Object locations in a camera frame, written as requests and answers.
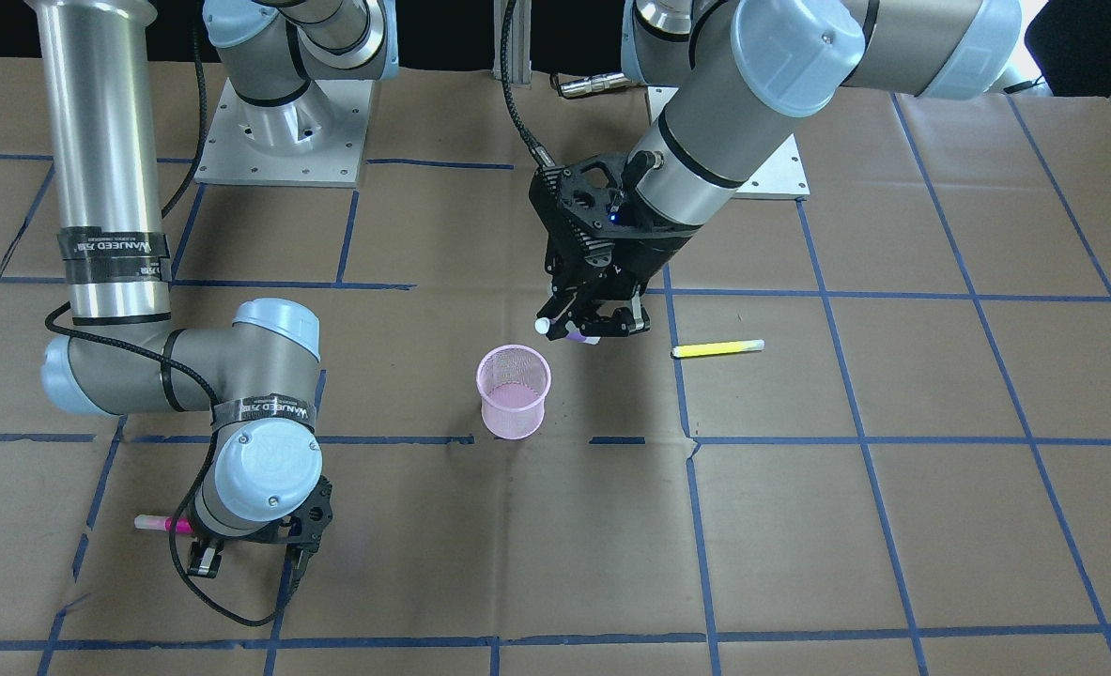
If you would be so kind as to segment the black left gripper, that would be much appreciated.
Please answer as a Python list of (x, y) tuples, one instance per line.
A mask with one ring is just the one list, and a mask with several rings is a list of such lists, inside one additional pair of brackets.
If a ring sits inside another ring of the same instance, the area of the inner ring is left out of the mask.
[(698, 231), (645, 206), (638, 183), (664, 165), (657, 151), (633, 158), (597, 155), (574, 165), (538, 167), (529, 198), (548, 233), (549, 299), (539, 316), (554, 324), (604, 325), (603, 337), (651, 329), (641, 296)]

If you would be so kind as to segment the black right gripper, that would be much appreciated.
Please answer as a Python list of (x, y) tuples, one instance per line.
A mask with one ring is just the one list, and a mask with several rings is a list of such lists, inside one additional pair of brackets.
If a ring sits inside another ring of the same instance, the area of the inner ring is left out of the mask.
[(189, 505), (189, 521), (192, 525), (194, 539), (191, 541), (190, 561), (186, 566), (186, 574), (208, 580), (216, 578), (228, 541), (286, 546), (288, 570), (286, 590), (287, 594), (296, 594), (312, 556), (320, 549), (320, 540), (326, 528), (332, 523), (332, 481), (322, 475), (309, 497), (294, 511), (266, 523), (258, 530), (241, 534), (223, 534), (220, 525), (216, 527), (208, 525), (203, 501), (194, 497)]

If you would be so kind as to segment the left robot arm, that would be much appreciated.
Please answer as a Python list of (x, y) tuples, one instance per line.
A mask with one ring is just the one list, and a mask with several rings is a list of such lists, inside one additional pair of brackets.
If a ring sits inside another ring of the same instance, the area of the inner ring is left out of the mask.
[(624, 76), (675, 93), (628, 151), (558, 165), (524, 133), (551, 278), (536, 329), (645, 332), (650, 279), (839, 88), (967, 100), (1020, 31), (1017, 1), (628, 1)]

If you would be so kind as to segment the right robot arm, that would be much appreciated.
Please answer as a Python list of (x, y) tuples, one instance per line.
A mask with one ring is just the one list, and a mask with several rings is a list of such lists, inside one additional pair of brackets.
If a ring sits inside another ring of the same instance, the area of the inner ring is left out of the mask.
[(332, 521), (316, 439), (320, 325), (306, 305), (241, 304), (220, 330), (173, 329), (146, 30), (148, 1), (36, 1), (60, 180), (58, 250), (70, 327), (47, 319), (41, 385), (78, 415), (206, 411), (208, 456), (176, 517), (187, 585), (228, 541), (283, 546), (293, 586)]

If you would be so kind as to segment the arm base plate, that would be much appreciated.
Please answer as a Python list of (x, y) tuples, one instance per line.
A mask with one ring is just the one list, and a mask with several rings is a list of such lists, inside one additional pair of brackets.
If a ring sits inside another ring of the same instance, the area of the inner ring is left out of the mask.
[(790, 135), (769, 155), (757, 170), (741, 183), (732, 198), (739, 200), (793, 201), (811, 193), (795, 135)]
[(314, 81), (300, 99), (250, 105), (227, 82), (194, 178), (243, 187), (357, 188), (376, 83)]

